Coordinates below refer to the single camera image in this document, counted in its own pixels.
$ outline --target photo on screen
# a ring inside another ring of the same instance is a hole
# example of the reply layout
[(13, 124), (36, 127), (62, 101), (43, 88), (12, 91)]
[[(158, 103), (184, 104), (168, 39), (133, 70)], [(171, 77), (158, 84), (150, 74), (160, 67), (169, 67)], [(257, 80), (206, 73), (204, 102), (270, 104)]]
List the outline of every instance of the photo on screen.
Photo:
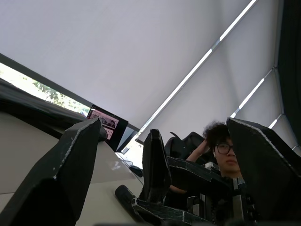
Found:
[(102, 123), (103, 123), (103, 127), (104, 129), (107, 131), (107, 134), (108, 134), (108, 140), (110, 140), (114, 130), (116, 129), (117, 127), (117, 124), (119, 122), (118, 119), (115, 119), (105, 113), (102, 113), (98, 110), (93, 110), (91, 115), (90, 115), (90, 119), (93, 119), (93, 118), (101, 118), (102, 120)]

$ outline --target eyeglasses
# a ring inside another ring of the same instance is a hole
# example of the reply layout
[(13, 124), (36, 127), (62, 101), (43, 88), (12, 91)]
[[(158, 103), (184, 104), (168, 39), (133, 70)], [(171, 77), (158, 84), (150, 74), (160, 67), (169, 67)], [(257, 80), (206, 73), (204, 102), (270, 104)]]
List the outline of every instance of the eyeglasses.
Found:
[(216, 146), (217, 146), (217, 151), (220, 154), (228, 154), (230, 149), (231, 148), (233, 149), (232, 145), (229, 145), (229, 144), (226, 144), (226, 143), (217, 144)]

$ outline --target man's hand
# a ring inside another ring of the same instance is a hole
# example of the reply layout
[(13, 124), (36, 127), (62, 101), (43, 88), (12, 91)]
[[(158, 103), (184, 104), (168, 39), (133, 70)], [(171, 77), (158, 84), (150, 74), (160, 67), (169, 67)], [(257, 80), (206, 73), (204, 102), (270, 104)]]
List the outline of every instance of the man's hand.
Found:
[(207, 141), (204, 140), (187, 158), (188, 161), (196, 161), (208, 149)]

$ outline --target black foam piece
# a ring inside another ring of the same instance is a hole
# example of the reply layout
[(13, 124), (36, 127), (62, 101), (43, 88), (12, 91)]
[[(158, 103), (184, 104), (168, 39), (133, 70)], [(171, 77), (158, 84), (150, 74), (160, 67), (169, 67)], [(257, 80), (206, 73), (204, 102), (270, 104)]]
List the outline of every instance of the black foam piece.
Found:
[(18, 187), (0, 225), (74, 226), (93, 174), (100, 127), (93, 119), (67, 129)]
[(196, 191), (215, 198), (227, 198), (232, 192), (232, 180), (200, 166), (199, 164), (172, 157), (167, 158), (172, 185), (184, 191)]
[(159, 226), (162, 222), (172, 220), (178, 222), (180, 225), (190, 226), (193, 223), (203, 223), (207, 220), (194, 215), (192, 213), (174, 209), (168, 206), (154, 204), (134, 198), (132, 200), (132, 206), (140, 216), (143, 217), (148, 223)]
[(147, 202), (163, 202), (171, 176), (166, 160), (164, 144), (159, 130), (151, 129), (143, 146), (144, 186), (139, 199)]
[(229, 118), (227, 127), (262, 220), (301, 220), (301, 157), (257, 123)]

